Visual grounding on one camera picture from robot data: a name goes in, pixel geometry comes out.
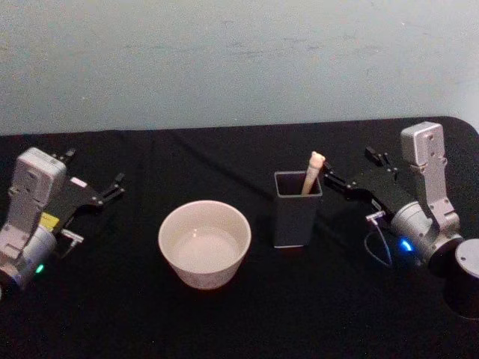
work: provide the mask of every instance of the black table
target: black table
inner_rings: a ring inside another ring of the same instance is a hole
[[[479,322],[446,306],[442,279],[387,269],[364,252],[369,206],[323,188],[311,244],[271,243],[275,171],[302,170],[317,150],[353,175],[367,165],[368,144],[404,167],[400,130],[423,120],[444,126],[448,195],[461,233],[479,237],[479,136],[450,117],[1,137],[2,223],[15,158],[31,146],[76,147],[70,175],[100,190],[124,171],[127,192],[75,220],[85,242],[2,303],[0,358],[477,355]],[[212,292],[184,285],[157,244],[165,216],[200,199],[238,208],[253,235],[237,275]]]

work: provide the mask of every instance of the wire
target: wire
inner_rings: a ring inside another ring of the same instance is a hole
[[[375,224],[373,223],[374,226],[376,227],[377,231],[379,232],[379,235],[381,236],[381,240],[382,240],[382,243],[384,244],[384,249],[386,249],[386,253],[388,255],[388,263],[385,262],[384,260],[382,260],[381,258],[379,258],[376,254],[374,254],[371,249],[369,248],[369,246],[367,245],[367,240],[369,239],[369,237],[371,237],[375,231],[372,230],[370,231],[364,238],[364,249],[375,259],[377,260],[379,263],[381,263],[382,265],[384,265],[385,267],[388,267],[388,268],[391,268],[392,267],[392,258],[391,258],[391,252],[389,250],[389,246],[388,246],[388,243],[386,242],[386,239],[384,238],[384,235],[382,234],[382,231],[381,231],[381,228],[379,228],[379,225],[378,224]]]

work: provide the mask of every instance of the dark gray cup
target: dark gray cup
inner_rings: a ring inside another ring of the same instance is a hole
[[[321,192],[316,179],[310,194],[301,195],[306,171],[275,172],[275,248],[308,245]]]

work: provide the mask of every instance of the white wall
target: white wall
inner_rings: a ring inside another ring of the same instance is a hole
[[[478,1],[2,0],[1,133],[452,115]]]

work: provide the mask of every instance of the blue led light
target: blue led light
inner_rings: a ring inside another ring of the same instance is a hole
[[[410,245],[410,243],[408,241],[406,241],[405,239],[401,239],[401,242],[399,244],[399,246],[403,249],[403,251],[405,252],[412,252],[412,246]]]

